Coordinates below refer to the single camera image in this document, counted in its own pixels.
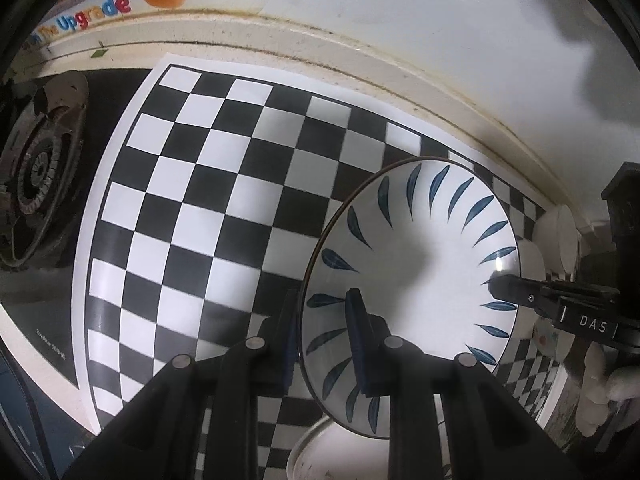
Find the person's gloved right hand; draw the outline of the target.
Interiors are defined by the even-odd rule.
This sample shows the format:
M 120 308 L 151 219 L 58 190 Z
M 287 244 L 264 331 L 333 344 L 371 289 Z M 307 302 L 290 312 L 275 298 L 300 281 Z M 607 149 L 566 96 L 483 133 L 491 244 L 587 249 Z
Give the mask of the person's gloved right hand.
M 639 367 L 619 367 L 605 374 L 603 347 L 592 342 L 585 355 L 585 373 L 575 415 L 575 425 L 586 438 L 592 437 L 608 419 L 611 402 L 629 401 L 627 413 L 615 432 L 639 421 Z

